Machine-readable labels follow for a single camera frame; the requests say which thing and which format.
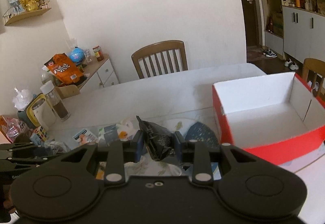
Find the black snack wrapper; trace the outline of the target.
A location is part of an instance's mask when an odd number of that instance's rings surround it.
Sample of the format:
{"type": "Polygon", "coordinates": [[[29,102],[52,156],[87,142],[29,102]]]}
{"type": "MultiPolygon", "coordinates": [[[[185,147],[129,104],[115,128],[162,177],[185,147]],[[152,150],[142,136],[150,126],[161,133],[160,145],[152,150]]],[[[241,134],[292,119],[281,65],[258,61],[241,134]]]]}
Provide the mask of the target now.
{"type": "Polygon", "coordinates": [[[136,116],[139,129],[144,133],[144,141],[150,157],[154,161],[163,161],[175,156],[173,133],[154,122],[142,120],[136,116]]]}

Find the blue white leaflet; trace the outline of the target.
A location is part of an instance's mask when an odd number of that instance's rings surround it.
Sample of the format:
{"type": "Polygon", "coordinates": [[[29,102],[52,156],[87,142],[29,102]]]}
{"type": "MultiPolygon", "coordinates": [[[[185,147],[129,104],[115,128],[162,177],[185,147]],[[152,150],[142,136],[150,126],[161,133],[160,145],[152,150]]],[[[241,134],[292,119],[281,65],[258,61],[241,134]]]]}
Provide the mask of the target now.
{"type": "Polygon", "coordinates": [[[82,129],[77,134],[72,136],[72,139],[79,145],[98,143],[98,137],[88,129],[82,129]]]}

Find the white yellow kettle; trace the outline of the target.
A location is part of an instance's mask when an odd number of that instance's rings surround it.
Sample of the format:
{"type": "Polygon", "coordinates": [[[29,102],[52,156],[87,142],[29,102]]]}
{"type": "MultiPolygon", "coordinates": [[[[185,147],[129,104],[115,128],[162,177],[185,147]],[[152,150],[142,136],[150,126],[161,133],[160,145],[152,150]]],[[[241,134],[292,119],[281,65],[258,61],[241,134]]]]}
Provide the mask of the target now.
{"type": "Polygon", "coordinates": [[[49,131],[56,121],[53,109],[43,93],[37,95],[25,110],[33,128],[41,126],[45,131],[49,131]]]}

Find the white drawer cabinet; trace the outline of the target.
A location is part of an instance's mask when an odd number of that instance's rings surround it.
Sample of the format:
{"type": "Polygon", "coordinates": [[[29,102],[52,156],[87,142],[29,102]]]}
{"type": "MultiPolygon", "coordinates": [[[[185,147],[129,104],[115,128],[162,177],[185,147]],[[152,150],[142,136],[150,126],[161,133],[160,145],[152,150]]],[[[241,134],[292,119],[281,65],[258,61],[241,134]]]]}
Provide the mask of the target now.
{"type": "Polygon", "coordinates": [[[81,85],[78,85],[81,93],[89,93],[119,84],[119,79],[108,54],[104,54],[102,61],[97,61],[96,57],[93,56],[92,61],[83,63],[83,66],[86,80],[81,85]]]}

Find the wooden chair far side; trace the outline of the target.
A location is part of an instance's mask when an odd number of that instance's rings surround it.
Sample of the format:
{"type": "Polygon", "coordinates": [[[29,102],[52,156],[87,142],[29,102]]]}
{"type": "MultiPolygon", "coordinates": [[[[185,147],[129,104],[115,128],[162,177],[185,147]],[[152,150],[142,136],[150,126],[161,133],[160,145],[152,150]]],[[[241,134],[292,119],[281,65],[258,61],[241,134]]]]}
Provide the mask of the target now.
{"type": "Polygon", "coordinates": [[[145,46],[131,56],[139,79],[188,70],[186,49],[181,40],[167,40],[145,46]]]}

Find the wooden chair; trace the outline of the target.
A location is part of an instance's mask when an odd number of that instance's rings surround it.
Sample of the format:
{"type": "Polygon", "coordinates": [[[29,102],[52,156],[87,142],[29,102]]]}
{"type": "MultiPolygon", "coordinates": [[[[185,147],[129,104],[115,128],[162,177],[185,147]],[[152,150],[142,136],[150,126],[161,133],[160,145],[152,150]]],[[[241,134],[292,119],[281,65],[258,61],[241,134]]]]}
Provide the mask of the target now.
{"type": "Polygon", "coordinates": [[[186,49],[181,40],[167,40],[145,46],[131,56],[139,79],[188,70],[186,49]]]}
{"type": "Polygon", "coordinates": [[[324,71],[325,62],[306,58],[303,62],[302,78],[305,82],[311,82],[310,88],[314,97],[324,100],[324,71]]]}

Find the red white cardboard box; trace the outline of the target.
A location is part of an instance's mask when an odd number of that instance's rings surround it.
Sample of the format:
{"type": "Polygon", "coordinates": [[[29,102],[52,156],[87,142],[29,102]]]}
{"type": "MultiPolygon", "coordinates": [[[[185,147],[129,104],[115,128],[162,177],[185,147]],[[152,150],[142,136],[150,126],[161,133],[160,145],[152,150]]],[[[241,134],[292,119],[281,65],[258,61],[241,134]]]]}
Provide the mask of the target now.
{"type": "Polygon", "coordinates": [[[324,102],[293,72],[217,82],[212,99],[220,142],[273,164],[324,143],[324,102]]]}

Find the white plastic bag bundle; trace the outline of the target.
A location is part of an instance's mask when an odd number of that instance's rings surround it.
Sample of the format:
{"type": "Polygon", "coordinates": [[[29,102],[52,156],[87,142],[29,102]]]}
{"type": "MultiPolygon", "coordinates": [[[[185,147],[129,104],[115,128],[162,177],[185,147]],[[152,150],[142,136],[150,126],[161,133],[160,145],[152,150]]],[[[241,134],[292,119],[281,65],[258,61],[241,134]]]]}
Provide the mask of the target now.
{"type": "Polygon", "coordinates": [[[32,102],[33,94],[28,89],[22,89],[19,91],[17,88],[14,88],[14,90],[16,92],[16,96],[13,97],[12,102],[18,111],[22,111],[30,102],[32,102]]]}

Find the red lidded jar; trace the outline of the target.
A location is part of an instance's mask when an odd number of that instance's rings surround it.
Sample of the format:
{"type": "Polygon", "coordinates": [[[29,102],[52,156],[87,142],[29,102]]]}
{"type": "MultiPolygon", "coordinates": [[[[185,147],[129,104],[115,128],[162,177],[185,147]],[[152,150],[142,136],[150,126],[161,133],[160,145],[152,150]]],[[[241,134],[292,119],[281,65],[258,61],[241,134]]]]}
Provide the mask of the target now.
{"type": "Polygon", "coordinates": [[[93,48],[94,55],[98,62],[102,61],[104,59],[104,55],[102,53],[101,47],[96,46],[93,48]]]}

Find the orange snack bag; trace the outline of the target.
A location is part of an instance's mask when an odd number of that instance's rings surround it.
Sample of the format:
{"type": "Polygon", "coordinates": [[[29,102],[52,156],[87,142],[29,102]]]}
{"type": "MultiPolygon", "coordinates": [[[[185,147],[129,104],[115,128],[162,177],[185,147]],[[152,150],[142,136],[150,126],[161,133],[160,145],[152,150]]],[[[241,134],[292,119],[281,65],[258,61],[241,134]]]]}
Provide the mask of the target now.
{"type": "Polygon", "coordinates": [[[80,85],[86,80],[84,74],[65,53],[55,54],[45,66],[65,85],[80,85]]]}

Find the blue globe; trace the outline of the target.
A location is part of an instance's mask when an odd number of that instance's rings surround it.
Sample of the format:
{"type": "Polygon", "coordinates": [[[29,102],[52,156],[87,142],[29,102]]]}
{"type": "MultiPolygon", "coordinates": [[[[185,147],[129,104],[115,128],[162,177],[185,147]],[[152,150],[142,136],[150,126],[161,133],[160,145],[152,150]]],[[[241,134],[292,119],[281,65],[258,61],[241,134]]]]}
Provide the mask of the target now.
{"type": "Polygon", "coordinates": [[[79,47],[75,47],[70,52],[69,58],[71,59],[72,62],[76,64],[81,63],[84,59],[84,52],[79,47]]]}

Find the dark sneakers pair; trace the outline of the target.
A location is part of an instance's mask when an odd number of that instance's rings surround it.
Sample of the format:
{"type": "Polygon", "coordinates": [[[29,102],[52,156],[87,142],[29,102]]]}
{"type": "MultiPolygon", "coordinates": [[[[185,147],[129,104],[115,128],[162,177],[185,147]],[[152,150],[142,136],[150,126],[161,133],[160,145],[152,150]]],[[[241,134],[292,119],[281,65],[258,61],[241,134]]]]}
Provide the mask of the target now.
{"type": "Polygon", "coordinates": [[[277,54],[269,48],[263,50],[263,55],[268,58],[277,58],[277,54]]]}

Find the white sneakers pair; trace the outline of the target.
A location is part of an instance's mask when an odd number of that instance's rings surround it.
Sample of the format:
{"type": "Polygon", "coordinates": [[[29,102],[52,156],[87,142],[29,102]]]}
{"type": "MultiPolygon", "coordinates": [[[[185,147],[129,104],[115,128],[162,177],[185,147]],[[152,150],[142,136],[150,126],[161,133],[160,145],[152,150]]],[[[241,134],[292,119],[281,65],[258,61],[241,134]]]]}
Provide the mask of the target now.
{"type": "Polygon", "coordinates": [[[293,71],[296,71],[299,69],[299,66],[296,64],[296,62],[292,61],[290,58],[285,61],[284,66],[288,67],[290,70],[293,70],[293,71]]]}

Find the wooden chair right side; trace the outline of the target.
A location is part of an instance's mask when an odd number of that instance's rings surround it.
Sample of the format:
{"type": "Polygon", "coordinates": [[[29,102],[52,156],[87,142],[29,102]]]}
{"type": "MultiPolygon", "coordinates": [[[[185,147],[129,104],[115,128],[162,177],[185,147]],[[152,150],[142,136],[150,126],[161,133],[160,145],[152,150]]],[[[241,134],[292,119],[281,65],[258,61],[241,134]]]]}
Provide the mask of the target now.
{"type": "Polygon", "coordinates": [[[324,100],[324,71],[325,62],[306,58],[303,62],[302,78],[305,82],[311,82],[310,88],[314,97],[324,100]]]}

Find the white wall cabinet unit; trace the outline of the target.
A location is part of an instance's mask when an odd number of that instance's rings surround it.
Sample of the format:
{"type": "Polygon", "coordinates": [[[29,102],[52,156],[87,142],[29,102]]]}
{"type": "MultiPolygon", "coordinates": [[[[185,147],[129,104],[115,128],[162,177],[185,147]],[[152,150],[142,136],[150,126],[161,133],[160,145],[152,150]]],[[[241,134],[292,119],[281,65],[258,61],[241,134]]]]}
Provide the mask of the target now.
{"type": "Polygon", "coordinates": [[[303,63],[324,60],[324,0],[275,0],[282,13],[283,52],[303,63]]]}

